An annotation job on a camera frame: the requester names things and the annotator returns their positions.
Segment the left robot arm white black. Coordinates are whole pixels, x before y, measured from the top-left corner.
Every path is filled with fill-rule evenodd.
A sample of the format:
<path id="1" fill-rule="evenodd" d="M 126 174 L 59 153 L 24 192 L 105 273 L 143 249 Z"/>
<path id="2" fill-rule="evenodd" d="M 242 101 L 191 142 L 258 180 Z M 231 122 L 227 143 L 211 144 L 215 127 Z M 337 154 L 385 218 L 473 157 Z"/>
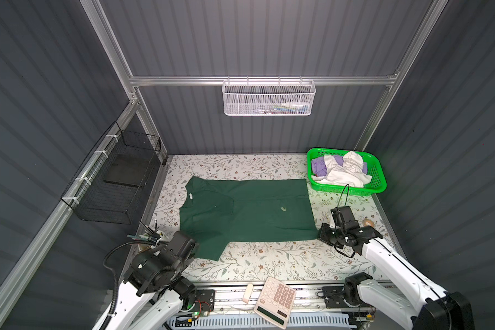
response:
<path id="1" fill-rule="evenodd" d="M 120 276 L 109 265 L 110 257 L 124 247 L 140 244 L 149 249 L 136 254 Z M 93 328 L 158 329 L 177 313 L 191 310 L 197 289 L 182 273 L 198 247 L 195 239 L 177 231 L 170 241 L 128 241 L 110 250 L 103 267 L 113 275 L 114 289 L 109 306 Z"/>

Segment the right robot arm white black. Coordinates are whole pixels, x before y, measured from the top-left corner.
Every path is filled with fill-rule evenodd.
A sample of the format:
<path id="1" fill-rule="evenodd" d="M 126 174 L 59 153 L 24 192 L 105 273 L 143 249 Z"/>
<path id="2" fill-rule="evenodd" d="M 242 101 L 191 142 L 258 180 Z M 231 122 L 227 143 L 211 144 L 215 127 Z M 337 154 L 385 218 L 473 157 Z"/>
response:
<path id="1" fill-rule="evenodd" d="M 404 329 L 475 328 L 469 300 L 459 292 L 448 292 L 424 276 L 375 228 L 357 224 L 332 228 L 323 224 L 318 238 L 338 253 L 350 247 L 374 264 L 402 293 L 401 296 L 394 294 L 362 272 L 345 279 L 339 295 L 346 304 L 354 308 L 371 305 Z"/>

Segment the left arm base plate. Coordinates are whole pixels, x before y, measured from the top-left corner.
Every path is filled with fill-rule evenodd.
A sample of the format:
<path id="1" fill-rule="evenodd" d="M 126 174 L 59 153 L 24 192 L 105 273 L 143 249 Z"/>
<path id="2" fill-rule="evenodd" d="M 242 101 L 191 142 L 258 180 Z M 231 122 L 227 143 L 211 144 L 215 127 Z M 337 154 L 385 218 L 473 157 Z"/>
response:
<path id="1" fill-rule="evenodd" d="M 182 305 L 183 312 L 213 312 L 215 308 L 214 290 L 195 290 L 191 292 L 188 298 L 184 299 Z"/>

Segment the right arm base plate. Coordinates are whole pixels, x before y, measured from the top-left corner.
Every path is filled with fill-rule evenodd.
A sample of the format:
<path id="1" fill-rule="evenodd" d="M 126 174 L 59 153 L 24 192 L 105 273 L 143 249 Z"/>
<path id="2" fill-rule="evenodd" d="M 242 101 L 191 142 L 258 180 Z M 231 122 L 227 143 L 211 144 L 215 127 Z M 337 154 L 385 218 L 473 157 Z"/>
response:
<path id="1" fill-rule="evenodd" d="M 347 289 L 346 287 L 327 286 L 322 287 L 316 293 L 317 297 L 323 299 L 326 308 L 342 309 L 342 308 L 369 308 L 373 307 L 364 303 L 355 289 Z"/>

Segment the green plastic laundry basket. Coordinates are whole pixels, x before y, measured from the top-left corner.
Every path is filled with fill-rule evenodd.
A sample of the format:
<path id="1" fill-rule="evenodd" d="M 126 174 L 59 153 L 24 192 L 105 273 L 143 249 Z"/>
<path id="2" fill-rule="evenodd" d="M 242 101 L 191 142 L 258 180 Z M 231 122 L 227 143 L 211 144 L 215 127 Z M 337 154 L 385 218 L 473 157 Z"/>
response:
<path id="1" fill-rule="evenodd" d="M 323 191 L 323 192 L 332 192 L 332 193 L 341 193 L 345 186 L 333 186 L 328 184 L 319 184 L 312 180 L 312 168 L 310 165 L 310 161 L 314 158 L 321 157 L 323 155 L 345 155 L 349 151 L 347 150 L 338 150 L 338 149 L 327 149 L 327 148 L 312 148 L 307 152 L 307 161 L 308 161 L 308 170 L 307 175 L 308 179 L 312 185 L 312 188 L 315 191 Z M 370 184 L 367 184 L 364 188 L 349 188 L 349 193 L 352 195 L 359 196 L 369 196 L 374 193 L 381 193 L 386 190 L 387 183 L 386 179 L 381 167 L 381 163 L 378 158 L 370 153 L 354 151 L 358 155 L 361 155 L 363 160 L 368 164 L 368 174 L 372 175 L 372 181 Z"/>

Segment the dark green t shirt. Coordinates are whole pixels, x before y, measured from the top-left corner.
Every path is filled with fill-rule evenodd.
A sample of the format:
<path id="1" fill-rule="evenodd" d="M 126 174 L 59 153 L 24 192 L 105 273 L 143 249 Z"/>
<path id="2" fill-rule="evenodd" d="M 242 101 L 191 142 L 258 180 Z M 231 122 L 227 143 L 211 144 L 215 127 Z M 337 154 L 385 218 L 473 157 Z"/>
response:
<path id="1" fill-rule="evenodd" d="M 318 229 L 307 182 L 192 177 L 180 230 L 199 243 L 197 258 L 218 261 L 229 243 L 309 241 Z"/>

